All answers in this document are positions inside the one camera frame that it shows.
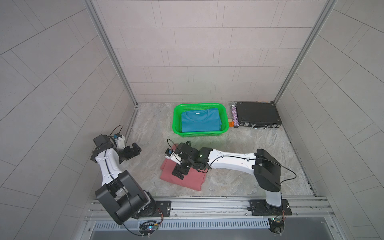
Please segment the pink t-shirt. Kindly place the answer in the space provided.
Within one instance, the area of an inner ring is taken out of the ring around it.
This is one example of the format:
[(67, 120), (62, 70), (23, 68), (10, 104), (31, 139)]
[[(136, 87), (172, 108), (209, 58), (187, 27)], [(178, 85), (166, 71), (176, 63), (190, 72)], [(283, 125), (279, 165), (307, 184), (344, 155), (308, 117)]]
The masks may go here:
[(186, 175), (183, 180), (172, 175), (172, 171), (175, 168), (176, 163), (165, 159), (160, 167), (162, 170), (160, 179), (171, 184), (179, 185), (196, 191), (201, 191), (202, 184), (206, 179), (207, 172), (205, 169), (208, 168), (208, 155), (211, 150), (212, 149), (210, 148), (202, 148), (202, 152), (199, 151), (195, 165), (190, 168), (188, 175)]

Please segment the green plastic basket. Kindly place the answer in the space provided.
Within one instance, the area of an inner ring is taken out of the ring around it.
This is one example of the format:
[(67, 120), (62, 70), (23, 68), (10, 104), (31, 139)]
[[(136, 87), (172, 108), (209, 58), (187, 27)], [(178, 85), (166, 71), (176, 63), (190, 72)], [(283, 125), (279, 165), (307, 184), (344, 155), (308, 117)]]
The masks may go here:
[[(218, 109), (222, 121), (222, 127), (217, 132), (192, 132), (183, 133), (181, 128), (181, 114), (186, 111)], [(219, 103), (197, 103), (197, 104), (181, 104), (174, 108), (173, 114), (173, 131), (181, 137), (202, 137), (202, 136), (219, 136), (229, 130), (229, 121), (227, 111), (224, 105)]]

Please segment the blue t-shirt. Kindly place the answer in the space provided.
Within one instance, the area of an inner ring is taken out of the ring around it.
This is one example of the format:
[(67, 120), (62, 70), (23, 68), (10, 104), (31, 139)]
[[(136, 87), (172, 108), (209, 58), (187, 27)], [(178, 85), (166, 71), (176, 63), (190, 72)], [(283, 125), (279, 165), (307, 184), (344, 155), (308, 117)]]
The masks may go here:
[(183, 133), (217, 132), (222, 127), (218, 109), (186, 111), (181, 114)]

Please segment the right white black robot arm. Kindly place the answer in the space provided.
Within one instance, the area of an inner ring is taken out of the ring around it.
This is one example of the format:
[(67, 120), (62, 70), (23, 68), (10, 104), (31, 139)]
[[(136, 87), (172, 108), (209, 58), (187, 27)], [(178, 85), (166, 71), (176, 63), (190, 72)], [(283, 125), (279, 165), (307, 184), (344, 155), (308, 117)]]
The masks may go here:
[(190, 169), (200, 173), (211, 169), (229, 169), (253, 175), (266, 193), (266, 204), (276, 208), (282, 206), (282, 165), (266, 150), (257, 149), (256, 153), (249, 154), (227, 153), (212, 148), (197, 150), (186, 142), (168, 148), (165, 155), (176, 163), (172, 175), (181, 180)]

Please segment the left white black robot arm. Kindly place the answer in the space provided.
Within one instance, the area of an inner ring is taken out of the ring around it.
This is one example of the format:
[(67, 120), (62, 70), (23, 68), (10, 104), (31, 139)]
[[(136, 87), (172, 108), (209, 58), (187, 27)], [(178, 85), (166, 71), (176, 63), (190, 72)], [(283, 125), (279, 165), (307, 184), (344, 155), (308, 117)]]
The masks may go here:
[(127, 170), (120, 169), (120, 164), (140, 155), (142, 149), (136, 143), (126, 147), (120, 134), (99, 135), (93, 142), (96, 148), (91, 161), (99, 165), (103, 176), (102, 186), (95, 192), (97, 200), (118, 225), (138, 219), (155, 201)]

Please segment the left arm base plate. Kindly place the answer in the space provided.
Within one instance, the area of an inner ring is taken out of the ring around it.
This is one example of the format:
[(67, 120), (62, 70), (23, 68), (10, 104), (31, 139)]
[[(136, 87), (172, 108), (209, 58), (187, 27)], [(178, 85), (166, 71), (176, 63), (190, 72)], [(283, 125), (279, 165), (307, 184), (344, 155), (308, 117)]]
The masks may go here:
[(151, 201), (138, 213), (140, 218), (169, 217), (171, 211), (171, 201)]

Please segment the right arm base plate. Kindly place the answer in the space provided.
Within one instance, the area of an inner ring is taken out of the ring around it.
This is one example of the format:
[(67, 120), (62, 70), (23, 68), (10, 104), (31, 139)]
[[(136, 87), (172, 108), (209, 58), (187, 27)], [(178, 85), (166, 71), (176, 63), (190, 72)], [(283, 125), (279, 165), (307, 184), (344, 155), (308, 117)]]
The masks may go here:
[(268, 205), (266, 200), (250, 200), (249, 204), (247, 210), (252, 212), (253, 216), (292, 215), (290, 204), (286, 199), (282, 199), (282, 205), (280, 207)]

